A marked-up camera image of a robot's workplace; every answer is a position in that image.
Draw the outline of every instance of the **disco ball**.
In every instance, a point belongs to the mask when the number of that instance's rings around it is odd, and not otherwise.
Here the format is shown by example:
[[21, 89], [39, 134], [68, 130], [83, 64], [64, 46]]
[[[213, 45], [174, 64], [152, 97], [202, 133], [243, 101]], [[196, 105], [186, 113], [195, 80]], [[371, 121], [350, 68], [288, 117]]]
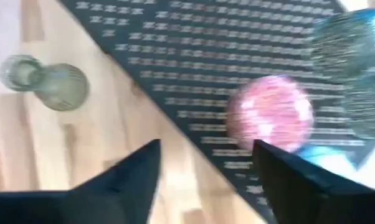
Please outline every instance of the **disco ball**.
[[331, 16], [317, 23], [308, 39], [315, 72], [344, 83], [375, 67], [375, 9]]
[[242, 149], [261, 139], [294, 152], [308, 139], [313, 125], [310, 101], [287, 76], [267, 76], [243, 86], [229, 100], [227, 130]]
[[364, 139], [375, 139], [375, 71], [349, 82], [341, 105], [349, 118], [347, 125]]
[[343, 151], [327, 146], [312, 146], [299, 153], [299, 156], [334, 174], [356, 180], [356, 168]]

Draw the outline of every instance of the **green glass vase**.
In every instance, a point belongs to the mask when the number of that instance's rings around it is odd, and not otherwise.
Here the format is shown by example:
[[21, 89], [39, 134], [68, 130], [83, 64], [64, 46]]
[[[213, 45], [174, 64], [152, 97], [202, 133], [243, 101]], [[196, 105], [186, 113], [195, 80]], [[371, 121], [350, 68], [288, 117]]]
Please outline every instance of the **green glass vase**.
[[89, 93], [80, 69], [66, 63], [43, 66], [30, 55], [9, 57], [2, 64], [0, 79], [14, 91], [33, 91], [44, 105], [57, 111], [77, 109]]

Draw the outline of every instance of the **dark green rug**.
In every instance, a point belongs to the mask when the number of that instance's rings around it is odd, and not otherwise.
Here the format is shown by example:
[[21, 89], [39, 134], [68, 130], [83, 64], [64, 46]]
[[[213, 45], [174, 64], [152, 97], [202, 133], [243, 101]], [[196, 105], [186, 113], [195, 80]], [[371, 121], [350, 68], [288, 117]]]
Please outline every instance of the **dark green rug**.
[[60, 2], [269, 223], [274, 218], [250, 170], [251, 155], [225, 131], [225, 106], [239, 85], [274, 74], [302, 84], [316, 111], [302, 150], [331, 146], [352, 152], [358, 165], [375, 146], [347, 128], [335, 104], [342, 86], [302, 59], [313, 23], [343, 12], [336, 0]]

